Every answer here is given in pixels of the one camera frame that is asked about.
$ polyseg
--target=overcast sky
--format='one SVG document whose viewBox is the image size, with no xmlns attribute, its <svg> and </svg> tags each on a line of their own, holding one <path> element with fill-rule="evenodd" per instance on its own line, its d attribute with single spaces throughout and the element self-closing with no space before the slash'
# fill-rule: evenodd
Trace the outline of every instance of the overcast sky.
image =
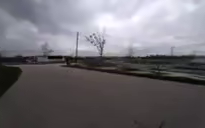
<svg viewBox="0 0 205 128">
<path fill-rule="evenodd" d="M 4 54 L 39 54 L 47 41 L 56 54 L 73 55 L 79 31 L 80 54 L 96 55 L 84 36 L 103 28 L 106 55 L 124 55 L 130 46 L 137 55 L 181 45 L 176 54 L 202 53 L 205 0 L 0 0 Z"/>
</svg>

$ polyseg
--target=bare tree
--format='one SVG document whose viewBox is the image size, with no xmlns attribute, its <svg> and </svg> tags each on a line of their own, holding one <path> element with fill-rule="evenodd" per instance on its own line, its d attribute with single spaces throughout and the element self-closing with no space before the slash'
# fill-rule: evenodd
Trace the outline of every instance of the bare tree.
<svg viewBox="0 0 205 128">
<path fill-rule="evenodd" d="M 93 33 L 86 36 L 86 40 L 97 48 L 100 57 L 102 57 L 104 53 L 104 45 L 106 43 L 104 35 L 100 33 Z"/>
<path fill-rule="evenodd" d="M 127 50 L 127 57 L 133 57 L 135 54 L 135 49 L 133 48 L 132 44 L 129 45 Z"/>
<path fill-rule="evenodd" d="M 48 45 L 47 42 L 41 45 L 41 50 L 43 52 L 43 56 L 49 56 L 52 52 L 54 52 Z"/>
</svg>

